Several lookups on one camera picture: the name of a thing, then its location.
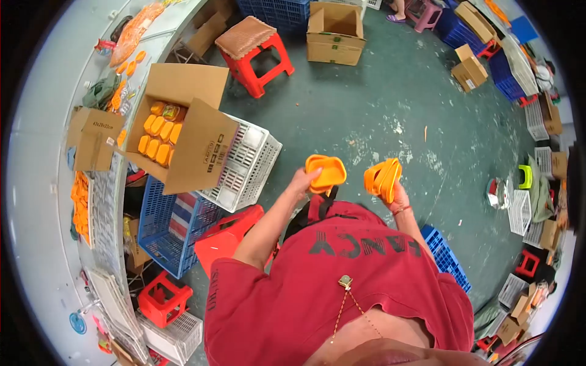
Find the red plastic stool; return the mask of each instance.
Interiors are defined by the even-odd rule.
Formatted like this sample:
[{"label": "red plastic stool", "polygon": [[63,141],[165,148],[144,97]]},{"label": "red plastic stool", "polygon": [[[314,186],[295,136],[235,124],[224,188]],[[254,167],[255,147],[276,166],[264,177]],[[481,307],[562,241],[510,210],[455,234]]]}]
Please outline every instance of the red plastic stool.
[{"label": "red plastic stool", "polygon": [[141,312],[159,328],[166,327],[183,314],[187,299],[193,295],[189,286],[178,288],[167,279],[167,275],[167,271],[161,272],[138,295]]},{"label": "red plastic stool", "polygon": [[537,101],[537,94],[533,94],[532,96],[529,97],[529,99],[525,98],[525,97],[521,97],[521,99],[519,99],[519,106],[521,108],[533,103]]},{"label": "red plastic stool", "polygon": [[[537,270],[539,257],[537,257],[537,255],[531,254],[527,249],[523,249],[521,254],[524,256],[524,258],[521,261],[521,264],[515,268],[515,273],[532,278],[535,275],[535,271]],[[534,262],[531,269],[529,269],[529,266],[527,265],[529,264],[530,260]]]},{"label": "red plastic stool", "polygon": [[[264,215],[263,208],[256,204],[246,211],[221,219],[214,227],[206,231],[202,239],[195,242],[195,254],[202,264],[207,276],[210,276],[212,263],[217,258],[230,258],[246,233]],[[278,252],[278,244],[265,266]]]},{"label": "red plastic stool", "polygon": [[476,345],[484,352],[488,352],[488,350],[490,350],[492,345],[496,342],[496,339],[497,339],[496,335],[492,336],[492,337],[484,337],[482,339],[479,339],[476,342]]},{"label": "red plastic stool", "polygon": [[494,56],[495,53],[497,53],[499,50],[500,50],[500,45],[498,43],[496,43],[496,41],[494,39],[491,39],[486,44],[486,48],[484,48],[482,51],[480,51],[480,53],[477,54],[476,56],[477,57],[486,56],[486,59],[490,60],[490,58],[492,56]]},{"label": "red plastic stool", "polygon": [[[291,65],[287,50],[283,46],[277,29],[249,15],[216,39],[216,46],[228,64],[232,76],[237,79],[254,98],[264,95],[263,86],[283,71],[291,75],[295,69]],[[261,49],[276,48],[281,57],[280,64],[258,78],[250,64]]]},{"label": "red plastic stool", "polygon": [[431,0],[412,0],[405,4],[405,15],[415,22],[417,33],[423,32],[425,28],[433,31],[443,11]]}]

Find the blue plastic crate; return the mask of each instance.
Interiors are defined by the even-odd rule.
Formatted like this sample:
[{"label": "blue plastic crate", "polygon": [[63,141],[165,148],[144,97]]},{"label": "blue plastic crate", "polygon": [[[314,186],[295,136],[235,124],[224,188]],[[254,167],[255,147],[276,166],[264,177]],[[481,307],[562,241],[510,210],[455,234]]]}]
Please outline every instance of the blue plastic crate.
[{"label": "blue plastic crate", "polygon": [[525,92],[511,73],[509,61],[503,49],[488,60],[488,65],[490,65],[490,73],[496,87],[510,102],[525,97]]},{"label": "blue plastic crate", "polygon": [[179,279],[197,263],[193,250],[195,241],[217,223],[223,211],[214,203],[198,196],[189,221],[189,235],[185,240],[180,240],[169,232],[177,195],[164,196],[164,187],[153,176],[147,179],[137,241],[155,262]]},{"label": "blue plastic crate", "polygon": [[452,9],[444,9],[438,23],[435,25],[435,30],[438,32],[439,39],[453,49],[468,44],[472,52],[478,55],[486,48],[480,38],[468,28],[466,23]]},{"label": "blue plastic crate", "polygon": [[468,282],[462,266],[458,263],[456,256],[449,248],[448,242],[441,236],[441,233],[434,227],[425,225],[421,229],[421,235],[433,253],[439,271],[450,273],[454,276],[460,287],[468,293],[472,285]]},{"label": "blue plastic crate", "polygon": [[309,0],[236,0],[242,15],[253,15],[279,33],[305,33]]}]

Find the open cardboard box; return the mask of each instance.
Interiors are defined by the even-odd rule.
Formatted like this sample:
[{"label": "open cardboard box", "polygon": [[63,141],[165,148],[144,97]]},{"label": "open cardboard box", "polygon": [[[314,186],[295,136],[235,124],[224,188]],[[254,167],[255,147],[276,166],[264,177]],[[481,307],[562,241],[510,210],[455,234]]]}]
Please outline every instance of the open cardboard box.
[{"label": "open cardboard box", "polygon": [[75,107],[67,129],[66,147],[76,147],[73,170],[106,171],[124,117],[86,107]]},{"label": "open cardboard box", "polygon": [[480,38],[482,43],[487,44],[491,39],[500,43],[500,39],[495,29],[490,25],[488,20],[468,1],[463,1],[456,7],[454,13],[464,21]]},{"label": "open cardboard box", "polygon": [[549,135],[561,134],[563,129],[561,127],[560,111],[553,105],[549,94],[543,93],[539,95],[539,107],[541,108],[541,116],[547,133]]},{"label": "open cardboard box", "polygon": [[458,80],[464,91],[468,93],[477,88],[488,78],[484,66],[480,64],[468,44],[455,49],[461,63],[452,68],[452,75]]},{"label": "open cardboard box", "polygon": [[[238,122],[217,110],[228,71],[225,67],[199,64],[151,65],[123,154],[162,181],[163,194],[209,189],[219,184],[226,153],[239,128]],[[146,134],[144,122],[155,101],[188,107],[168,168],[138,152],[138,142]]]},{"label": "open cardboard box", "polygon": [[360,12],[354,5],[310,2],[307,60],[355,66],[366,44]]}]

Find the white plastic crate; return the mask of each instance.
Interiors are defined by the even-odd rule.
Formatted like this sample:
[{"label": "white plastic crate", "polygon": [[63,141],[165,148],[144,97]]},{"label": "white plastic crate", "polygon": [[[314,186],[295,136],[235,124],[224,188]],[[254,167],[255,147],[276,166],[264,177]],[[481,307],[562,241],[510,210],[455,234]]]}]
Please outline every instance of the white plastic crate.
[{"label": "white plastic crate", "polygon": [[532,216],[529,191],[516,189],[508,211],[511,232],[524,236]]},{"label": "white plastic crate", "polygon": [[523,243],[527,243],[534,247],[541,248],[539,241],[541,240],[541,234],[543,233],[543,221],[540,223],[531,223],[525,236],[523,237]]},{"label": "white plastic crate", "polygon": [[549,180],[554,180],[551,173],[551,148],[535,148],[534,152],[539,171]]},{"label": "white plastic crate", "polygon": [[537,89],[537,83],[531,70],[531,65],[519,45],[517,45],[517,42],[509,35],[501,41],[501,46],[509,62],[511,74],[517,80],[525,95],[538,94],[539,89]]},{"label": "white plastic crate", "polygon": [[188,312],[165,328],[157,327],[140,312],[136,315],[146,344],[177,365],[185,365],[203,340],[203,321]]},{"label": "white plastic crate", "polygon": [[525,106],[525,119],[527,120],[527,129],[535,141],[549,140],[546,126],[543,124],[543,116],[539,101],[535,101]]},{"label": "white plastic crate", "polygon": [[520,292],[529,287],[529,284],[512,273],[509,273],[507,282],[499,292],[499,301],[509,309],[519,300]]},{"label": "white plastic crate", "polygon": [[368,6],[369,8],[380,10],[380,4],[382,2],[383,2],[383,0],[368,0],[368,3],[366,4],[366,6]]},{"label": "white plastic crate", "polygon": [[318,0],[318,1],[335,2],[337,4],[348,4],[348,5],[360,6],[362,8],[362,11],[360,12],[360,18],[364,19],[364,13],[366,12],[366,4],[368,3],[369,0]]},{"label": "white plastic crate", "polygon": [[283,144],[264,128],[226,114],[240,124],[220,184],[197,191],[230,213],[255,204]]},{"label": "white plastic crate", "polygon": [[88,269],[86,273],[106,315],[115,327],[133,338],[142,337],[137,319],[124,302],[114,276],[96,268]]}]

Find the stool with brown cushion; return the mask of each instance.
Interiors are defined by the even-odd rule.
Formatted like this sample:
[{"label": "stool with brown cushion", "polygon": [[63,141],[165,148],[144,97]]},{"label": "stool with brown cushion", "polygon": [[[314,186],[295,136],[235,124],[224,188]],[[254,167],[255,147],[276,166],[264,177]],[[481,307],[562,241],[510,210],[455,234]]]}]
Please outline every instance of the stool with brown cushion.
[{"label": "stool with brown cushion", "polygon": [[[283,71],[287,72],[287,75],[295,71],[276,28],[253,16],[246,17],[218,37],[216,46],[228,64],[232,76],[241,82],[254,98],[262,97],[263,86]],[[261,52],[259,47],[274,47],[281,58],[280,64],[260,78],[254,74],[250,64],[250,60]]]}]

